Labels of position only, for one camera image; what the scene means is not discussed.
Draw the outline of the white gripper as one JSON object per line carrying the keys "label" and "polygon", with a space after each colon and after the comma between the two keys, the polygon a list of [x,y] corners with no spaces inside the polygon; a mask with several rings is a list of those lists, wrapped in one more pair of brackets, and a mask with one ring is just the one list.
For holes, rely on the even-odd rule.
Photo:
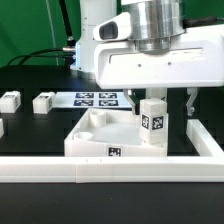
{"label": "white gripper", "polygon": [[125,89],[124,96],[134,115],[139,100],[132,89],[187,89],[187,115],[195,112],[198,95],[194,87],[224,85],[224,24],[188,28],[171,38],[171,47],[141,52],[130,39],[131,15],[122,13],[93,29],[99,42],[94,52],[95,77],[103,89]]}

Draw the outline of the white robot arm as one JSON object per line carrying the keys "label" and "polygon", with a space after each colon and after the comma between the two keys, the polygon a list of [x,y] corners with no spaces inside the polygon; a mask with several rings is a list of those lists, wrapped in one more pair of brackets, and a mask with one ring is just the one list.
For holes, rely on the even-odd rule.
{"label": "white robot arm", "polygon": [[81,38],[71,69],[103,89],[122,89],[132,109],[144,89],[164,98],[185,88],[186,112],[201,87],[224,86],[224,18],[186,19],[184,0],[80,0]]}

